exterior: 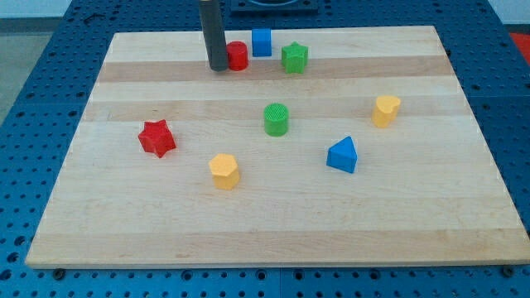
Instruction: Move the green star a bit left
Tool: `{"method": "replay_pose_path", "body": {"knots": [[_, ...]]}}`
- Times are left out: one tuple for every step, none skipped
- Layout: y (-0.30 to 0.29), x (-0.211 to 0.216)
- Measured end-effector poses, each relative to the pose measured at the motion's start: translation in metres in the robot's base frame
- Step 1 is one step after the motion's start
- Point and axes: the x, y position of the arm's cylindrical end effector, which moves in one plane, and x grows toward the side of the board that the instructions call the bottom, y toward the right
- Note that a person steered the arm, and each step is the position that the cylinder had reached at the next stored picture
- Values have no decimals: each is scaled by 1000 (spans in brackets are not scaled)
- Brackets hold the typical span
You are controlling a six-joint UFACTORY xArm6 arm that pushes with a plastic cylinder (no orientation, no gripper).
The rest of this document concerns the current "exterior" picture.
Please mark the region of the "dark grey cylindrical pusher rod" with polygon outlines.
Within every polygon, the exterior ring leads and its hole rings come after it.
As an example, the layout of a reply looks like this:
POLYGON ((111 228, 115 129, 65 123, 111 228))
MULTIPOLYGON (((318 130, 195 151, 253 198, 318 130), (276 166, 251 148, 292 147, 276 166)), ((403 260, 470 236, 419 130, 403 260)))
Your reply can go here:
POLYGON ((213 71, 229 67, 223 18, 218 0, 199 0, 200 22, 209 66, 213 71))

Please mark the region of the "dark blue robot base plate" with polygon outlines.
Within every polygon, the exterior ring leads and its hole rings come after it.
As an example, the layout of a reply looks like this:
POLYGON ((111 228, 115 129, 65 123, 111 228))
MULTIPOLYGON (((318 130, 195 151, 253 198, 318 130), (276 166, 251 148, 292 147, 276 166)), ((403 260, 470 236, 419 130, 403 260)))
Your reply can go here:
POLYGON ((317 13, 319 0, 228 0, 231 15, 249 13, 317 13))

